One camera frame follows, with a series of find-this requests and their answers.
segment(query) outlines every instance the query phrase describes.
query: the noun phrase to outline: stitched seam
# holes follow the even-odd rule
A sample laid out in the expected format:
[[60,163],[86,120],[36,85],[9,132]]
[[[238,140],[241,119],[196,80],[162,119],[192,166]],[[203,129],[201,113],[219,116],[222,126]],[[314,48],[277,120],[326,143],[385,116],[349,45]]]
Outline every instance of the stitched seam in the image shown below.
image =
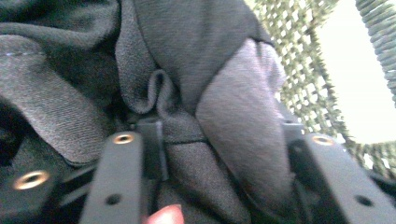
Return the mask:
[[18,56],[29,56],[29,55],[46,55],[45,52],[8,52],[0,53],[0,57],[18,57]]

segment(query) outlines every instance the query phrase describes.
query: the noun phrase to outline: woven wicker panel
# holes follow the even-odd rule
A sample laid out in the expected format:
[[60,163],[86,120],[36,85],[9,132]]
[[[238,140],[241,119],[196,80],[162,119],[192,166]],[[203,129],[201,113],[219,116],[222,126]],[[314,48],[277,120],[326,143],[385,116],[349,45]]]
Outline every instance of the woven wicker panel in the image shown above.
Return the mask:
[[305,125],[306,132],[344,138],[349,153],[361,166],[370,168],[366,165],[370,159],[374,171],[396,178],[396,142],[374,145],[353,142],[337,106],[315,33],[336,3],[337,0],[255,0],[253,10],[273,37],[288,75],[281,101]]

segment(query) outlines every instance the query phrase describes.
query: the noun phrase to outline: finger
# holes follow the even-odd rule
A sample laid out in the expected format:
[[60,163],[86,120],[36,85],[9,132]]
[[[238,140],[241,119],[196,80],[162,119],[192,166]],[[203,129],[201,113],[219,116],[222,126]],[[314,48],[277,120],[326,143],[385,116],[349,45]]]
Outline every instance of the finger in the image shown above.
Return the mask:
[[184,224],[180,204],[166,206],[148,218],[147,224]]

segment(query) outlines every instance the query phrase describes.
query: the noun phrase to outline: screw hole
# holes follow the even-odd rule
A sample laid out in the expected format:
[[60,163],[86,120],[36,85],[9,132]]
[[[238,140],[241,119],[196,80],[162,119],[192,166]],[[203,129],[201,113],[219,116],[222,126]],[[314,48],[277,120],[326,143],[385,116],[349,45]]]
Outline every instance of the screw hole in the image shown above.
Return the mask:
[[114,138],[115,144],[127,144],[134,141],[134,136],[131,134],[122,134]]
[[326,146],[326,147],[334,145],[334,142],[333,142],[332,139],[329,138],[329,137],[317,136],[317,135],[316,135],[316,136],[313,136],[313,137],[312,137],[312,140],[313,140],[315,143],[317,143],[317,144],[319,144],[319,145]]
[[18,178],[14,182],[14,189],[32,189],[50,178],[50,174],[45,171],[33,171]]
[[357,195],[357,196],[355,196],[355,198],[358,201],[358,203],[360,203],[360,204],[362,204],[364,206],[369,206],[369,207],[373,206],[373,202],[370,199],[368,199],[368,198],[366,198],[364,196]]
[[108,205],[115,205],[121,201],[120,194],[112,194],[106,198],[106,204]]
[[23,182],[24,183],[35,182],[35,181],[37,181],[38,178],[39,178],[39,175],[32,175],[32,176],[27,177]]

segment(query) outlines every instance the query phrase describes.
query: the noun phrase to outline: metal grommet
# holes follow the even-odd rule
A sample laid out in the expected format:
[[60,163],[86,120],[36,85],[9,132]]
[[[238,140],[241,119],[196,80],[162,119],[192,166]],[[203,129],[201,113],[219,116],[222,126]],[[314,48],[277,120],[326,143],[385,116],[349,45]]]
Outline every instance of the metal grommet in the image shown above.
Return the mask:
[[127,144],[134,141],[134,136],[131,134],[121,134],[114,138],[113,142],[115,144]]
[[326,136],[313,136],[312,140],[315,143],[317,143],[319,145],[323,145],[325,147],[329,147],[329,146],[334,145],[334,141],[331,138],[326,137]]
[[21,176],[14,182],[14,189],[32,189],[50,178],[50,174],[45,171],[33,171]]

